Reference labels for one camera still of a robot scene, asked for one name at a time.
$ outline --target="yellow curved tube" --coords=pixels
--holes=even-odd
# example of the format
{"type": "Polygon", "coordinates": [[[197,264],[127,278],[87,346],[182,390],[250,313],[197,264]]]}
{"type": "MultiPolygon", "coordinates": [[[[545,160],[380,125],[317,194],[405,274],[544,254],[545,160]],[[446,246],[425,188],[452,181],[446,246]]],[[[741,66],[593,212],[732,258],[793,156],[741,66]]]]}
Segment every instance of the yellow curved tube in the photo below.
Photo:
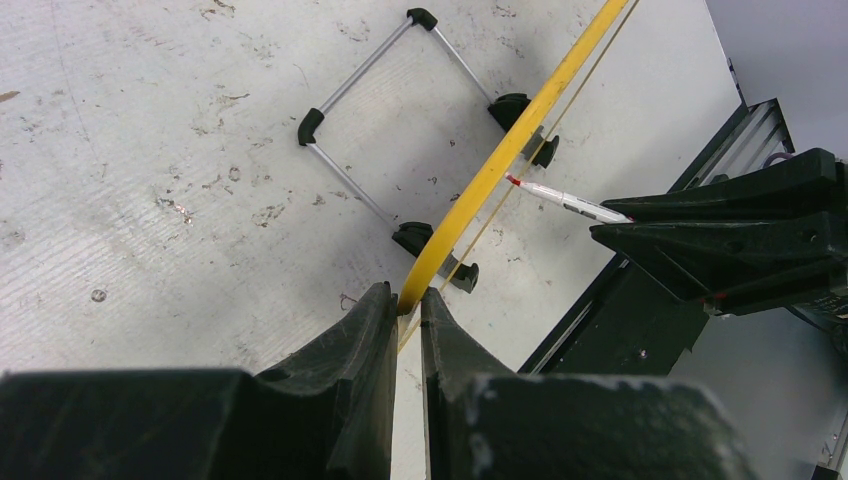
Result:
{"type": "Polygon", "coordinates": [[[406,315],[415,308],[427,286],[450,255],[459,237],[483,207],[498,182],[503,178],[515,157],[530,141],[536,128],[550,113],[554,104],[595,47],[624,10],[629,0],[607,0],[586,30],[577,39],[565,58],[545,82],[536,98],[524,110],[501,143],[462,192],[462,195],[439,224],[424,250],[412,266],[398,300],[398,314],[406,315]]]}

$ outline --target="black clamp foot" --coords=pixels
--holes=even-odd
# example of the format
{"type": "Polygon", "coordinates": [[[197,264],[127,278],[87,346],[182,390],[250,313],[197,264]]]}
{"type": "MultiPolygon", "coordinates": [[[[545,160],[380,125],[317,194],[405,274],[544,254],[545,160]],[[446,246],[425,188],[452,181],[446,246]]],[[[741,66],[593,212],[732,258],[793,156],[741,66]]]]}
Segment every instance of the black clamp foot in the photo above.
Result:
{"type": "MultiPolygon", "coordinates": [[[[415,256],[415,258],[418,258],[418,255],[420,255],[421,251],[424,250],[424,246],[432,236],[433,227],[430,226],[430,224],[421,222],[406,222],[401,224],[400,229],[392,234],[392,240],[397,242],[397,244],[403,247],[404,250],[415,256]]],[[[448,258],[445,259],[444,263],[442,263],[442,266],[439,267],[439,276],[442,278],[448,278],[457,263],[459,263],[459,260],[457,260],[456,257],[453,256],[453,253],[451,253],[448,258]]],[[[477,277],[479,277],[479,275],[480,267],[478,267],[476,263],[471,264],[470,267],[467,265],[460,265],[459,268],[456,269],[454,276],[451,277],[451,284],[463,292],[471,293],[477,285],[477,277]]]]}
{"type": "MultiPolygon", "coordinates": [[[[508,93],[498,97],[498,99],[495,100],[495,103],[489,105],[489,114],[492,115],[495,121],[498,122],[498,125],[504,129],[504,132],[508,132],[509,129],[515,125],[518,117],[524,113],[524,109],[526,109],[528,105],[530,105],[530,99],[527,98],[527,95],[523,93],[508,93]]],[[[530,139],[528,146],[538,146],[538,142],[542,140],[541,131],[537,131],[533,134],[533,138],[530,139]]],[[[554,159],[554,153],[556,153],[558,146],[559,135],[555,136],[553,140],[545,141],[542,148],[539,149],[539,153],[535,158],[533,158],[533,165],[548,168],[548,165],[550,165],[551,161],[554,159]]],[[[525,157],[532,157],[535,151],[536,148],[532,147],[529,152],[525,152],[525,157]]]]}

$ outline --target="yellow strip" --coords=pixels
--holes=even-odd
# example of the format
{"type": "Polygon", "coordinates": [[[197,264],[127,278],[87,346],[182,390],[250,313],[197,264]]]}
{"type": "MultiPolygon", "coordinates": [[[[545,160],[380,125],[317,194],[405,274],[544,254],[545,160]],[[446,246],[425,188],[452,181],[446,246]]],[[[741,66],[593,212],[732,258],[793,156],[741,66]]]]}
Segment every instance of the yellow strip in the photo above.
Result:
{"type": "Polygon", "coordinates": [[[451,249],[459,240],[462,232],[468,228],[468,224],[483,207],[483,203],[495,190],[498,182],[503,178],[515,157],[530,141],[530,137],[536,128],[559,100],[560,95],[574,79],[580,67],[589,58],[592,50],[600,43],[601,39],[612,26],[618,14],[627,5],[628,0],[607,0],[592,23],[577,39],[565,58],[554,70],[551,78],[545,82],[536,98],[527,106],[521,117],[509,129],[498,148],[483,164],[483,168],[468,184],[462,196],[450,209],[436,232],[427,241],[424,250],[412,266],[412,270],[406,277],[406,283],[400,293],[398,301],[398,313],[401,315],[411,312],[415,305],[424,296],[430,281],[439,271],[439,267],[450,255],[451,249]]]}

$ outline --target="black plastic corner connector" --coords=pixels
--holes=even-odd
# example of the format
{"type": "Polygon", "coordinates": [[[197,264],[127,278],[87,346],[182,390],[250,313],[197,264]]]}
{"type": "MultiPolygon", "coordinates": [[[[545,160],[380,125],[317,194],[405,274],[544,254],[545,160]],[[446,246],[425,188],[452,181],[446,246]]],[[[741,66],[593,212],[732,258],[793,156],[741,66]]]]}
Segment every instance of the black plastic corner connector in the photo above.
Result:
{"type": "Polygon", "coordinates": [[[436,17],[433,16],[432,13],[428,12],[426,9],[423,8],[413,8],[411,10],[407,10],[406,16],[412,17],[413,25],[421,25],[422,27],[424,27],[424,30],[427,30],[428,32],[436,28],[436,24],[439,23],[439,21],[436,19],[436,17]]]}
{"type": "Polygon", "coordinates": [[[303,117],[303,120],[300,122],[300,126],[297,127],[297,143],[299,143],[301,147],[305,147],[310,143],[315,143],[315,130],[318,129],[318,125],[321,125],[321,122],[323,121],[324,114],[321,113],[321,110],[318,110],[317,108],[310,108],[309,113],[303,117]]]}

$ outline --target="circular mark on table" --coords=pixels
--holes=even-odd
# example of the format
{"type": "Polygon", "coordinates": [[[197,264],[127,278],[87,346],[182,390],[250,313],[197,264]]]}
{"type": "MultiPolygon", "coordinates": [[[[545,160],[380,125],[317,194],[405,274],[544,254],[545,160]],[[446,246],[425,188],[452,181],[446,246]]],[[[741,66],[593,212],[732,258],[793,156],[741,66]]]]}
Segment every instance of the circular mark on table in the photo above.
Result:
{"type": "Polygon", "coordinates": [[[105,290],[94,290],[91,292],[91,300],[97,303],[100,303],[106,300],[106,291],[105,290]]]}

